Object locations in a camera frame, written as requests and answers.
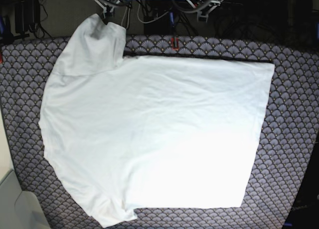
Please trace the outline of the red table clamp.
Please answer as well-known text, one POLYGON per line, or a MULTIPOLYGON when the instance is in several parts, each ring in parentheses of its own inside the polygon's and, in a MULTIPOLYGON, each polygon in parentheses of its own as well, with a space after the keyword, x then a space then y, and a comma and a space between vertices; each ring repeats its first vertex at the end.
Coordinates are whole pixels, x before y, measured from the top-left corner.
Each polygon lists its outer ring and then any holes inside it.
POLYGON ((179 50, 179 40, 178 37, 171 38, 171 47, 173 50, 178 51, 179 50))

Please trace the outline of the patterned purple table cloth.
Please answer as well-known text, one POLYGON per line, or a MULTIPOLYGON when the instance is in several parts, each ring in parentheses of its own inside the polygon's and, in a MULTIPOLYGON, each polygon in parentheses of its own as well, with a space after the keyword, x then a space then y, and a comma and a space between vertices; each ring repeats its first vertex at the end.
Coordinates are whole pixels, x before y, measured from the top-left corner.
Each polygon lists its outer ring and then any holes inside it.
MULTIPOLYGON (((1 48, 0 108, 21 187, 35 193, 53 229, 98 229, 44 159, 38 125, 43 90, 67 37, 1 48)), ((127 37, 127 55, 175 55, 275 64, 260 144, 245 197, 236 209, 138 209, 120 229, 279 229, 291 211, 319 131, 319 55, 268 43, 168 36, 127 37)))

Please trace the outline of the black device on floor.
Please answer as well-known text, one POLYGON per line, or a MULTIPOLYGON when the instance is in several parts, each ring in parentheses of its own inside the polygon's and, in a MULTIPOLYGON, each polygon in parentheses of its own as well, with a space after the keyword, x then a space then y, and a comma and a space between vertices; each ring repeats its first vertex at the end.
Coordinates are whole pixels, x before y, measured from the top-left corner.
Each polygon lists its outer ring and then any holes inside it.
POLYGON ((20 0, 14 5, 15 31, 19 34, 35 33, 40 23, 39 0, 20 0))

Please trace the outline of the white T-shirt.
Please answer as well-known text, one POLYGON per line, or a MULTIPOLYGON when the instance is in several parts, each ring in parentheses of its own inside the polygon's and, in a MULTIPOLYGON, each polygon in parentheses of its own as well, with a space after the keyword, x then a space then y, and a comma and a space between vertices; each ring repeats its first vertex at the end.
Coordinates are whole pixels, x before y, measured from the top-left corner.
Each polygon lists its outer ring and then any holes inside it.
POLYGON ((44 157, 101 226, 139 208, 238 208, 275 66, 125 57, 126 30, 84 20, 45 84, 44 157))

